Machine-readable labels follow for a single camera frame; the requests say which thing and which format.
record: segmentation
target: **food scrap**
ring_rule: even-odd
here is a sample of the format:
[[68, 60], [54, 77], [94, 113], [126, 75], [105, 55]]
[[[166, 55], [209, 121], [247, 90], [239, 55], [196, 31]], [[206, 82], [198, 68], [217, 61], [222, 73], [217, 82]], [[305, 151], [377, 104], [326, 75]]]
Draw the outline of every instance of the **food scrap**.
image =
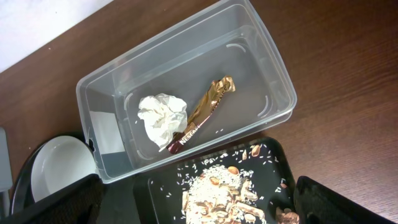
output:
[[265, 223], [264, 212], [252, 206], [258, 196], [252, 192], [249, 180], [252, 172], [236, 167], [215, 165], [189, 183], [190, 190], [182, 193], [182, 210], [187, 224]]
[[260, 154], [260, 149], [261, 149], [261, 146], [255, 145], [255, 146], [251, 149], [251, 155], [252, 155], [252, 157], [257, 157], [257, 156]]
[[292, 212], [291, 209], [285, 208], [285, 210], [276, 208], [276, 220], [278, 224], [299, 224], [300, 218], [295, 212]]
[[242, 160], [246, 160], [248, 158], [248, 154], [246, 152], [246, 150], [244, 150], [244, 152], [242, 153]]

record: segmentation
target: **crumpled tissue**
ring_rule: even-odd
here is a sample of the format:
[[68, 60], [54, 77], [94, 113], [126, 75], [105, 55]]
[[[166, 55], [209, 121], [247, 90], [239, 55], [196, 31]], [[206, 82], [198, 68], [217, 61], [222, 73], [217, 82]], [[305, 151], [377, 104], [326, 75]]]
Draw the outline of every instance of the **crumpled tissue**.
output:
[[182, 133], [187, 127], [187, 104], [180, 98], [159, 94], [147, 96], [139, 102], [138, 117], [144, 120], [151, 141], [162, 151], [173, 139], [173, 133]]

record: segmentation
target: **brown table surface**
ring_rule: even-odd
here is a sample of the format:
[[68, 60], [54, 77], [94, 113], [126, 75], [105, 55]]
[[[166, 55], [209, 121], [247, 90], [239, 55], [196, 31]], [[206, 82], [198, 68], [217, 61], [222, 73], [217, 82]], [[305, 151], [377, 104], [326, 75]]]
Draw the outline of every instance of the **brown table surface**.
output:
[[[214, 2], [116, 0], [0, 74], [14, 180], [44, 140], [81, 131], [81, 78]], [[298, 96], [292, 117], [263, 134], [283, 145], [295, 178], [398, 222], [398, 2], [252, 4]]]

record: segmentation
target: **black tray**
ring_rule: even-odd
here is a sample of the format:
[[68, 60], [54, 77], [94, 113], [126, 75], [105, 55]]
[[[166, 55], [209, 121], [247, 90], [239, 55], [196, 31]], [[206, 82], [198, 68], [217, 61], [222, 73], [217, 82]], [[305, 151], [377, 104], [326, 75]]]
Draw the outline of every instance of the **black tray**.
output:
[[[260, 155], [249, 159], [250, 146], [256, 144], [263, 144]], [[248, 159], [238, 163], [242, 158], [242, 150], [247, 151]], [[239, 151], [239, 154], [232, 156], [235, 151]], [[228, 156], [221, 158], [224, 153], [228, 153]], [[212, 164], [207, 164], [207, 166], [202, 164], [205, 159], [216, 157], [218, 159]], [[266, 162], [263, 164], [264, 161], [268, 160], [272, 161], [272, 163]], [[193, 164], [197, 165], [196, 173], [192, 167]], [[295, 181], [282, 146], [275, 139], [265, 138], [140, 175], [133, 189], [141, 223], [185, 223], [186, 219], [181, 219], [182, 189], [186, 188], [188, 190], [189, 186], [188, 184], [178, 185], [177, 182], [181, 183], [182, 178], [177, 174], [181, 173], [183, 178], [187, 173], [190, 177], [199, 176], [202, 169], [216, 164], [224, 165], [225, 167], [235, 166], [239, 170], [254, 171], [250, 178], [254, 184], [253, 191], [257, 192], [258, 197], [264, 197], [263, 200], [258, 200], [256, 205], [264, 211], [267, 223], [277, 223], [275, 221], [275, 210], [277, 207], [294, 210], [293, 192]], [[284, 183], [288, 186], [286, 189], [280, 186], [282, 178], [285, 179]], [[277, 187], [282, 189], [280, 193], [275, 192]]]

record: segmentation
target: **nescafe wrapper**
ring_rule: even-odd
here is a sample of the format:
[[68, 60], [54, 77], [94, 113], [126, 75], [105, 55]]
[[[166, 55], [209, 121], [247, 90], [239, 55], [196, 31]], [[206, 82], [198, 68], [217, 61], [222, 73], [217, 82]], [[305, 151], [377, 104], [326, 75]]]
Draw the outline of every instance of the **nescafe wrapper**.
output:
[[235, 91], [235, 84], [229, 75], [218, 81], [212, 81], [209, 90], [200, 100], [194, 112], [188, 117], [188, 126], [183, 133], [175, 133], [173, 141], [166, 146], [171, 154], [176, 154], [191, 139], [217, 108], [225, 92]]

